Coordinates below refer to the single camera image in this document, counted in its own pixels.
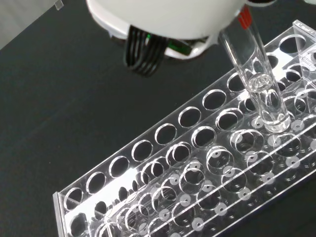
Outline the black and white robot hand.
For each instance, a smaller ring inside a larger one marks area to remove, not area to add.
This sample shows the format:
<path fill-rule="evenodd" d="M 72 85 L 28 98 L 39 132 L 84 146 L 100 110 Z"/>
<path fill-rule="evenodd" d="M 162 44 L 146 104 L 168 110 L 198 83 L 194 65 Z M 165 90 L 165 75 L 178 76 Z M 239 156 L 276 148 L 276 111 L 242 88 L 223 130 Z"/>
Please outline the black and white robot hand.
<path fill-rule="evenodd" d="M 164 57 L 189 60 L 218 42 L 238 16 L 270 0 L 89 0 L 93 20 L 110 37 L 124 42 L 123 61 L 148 77 Z"/>

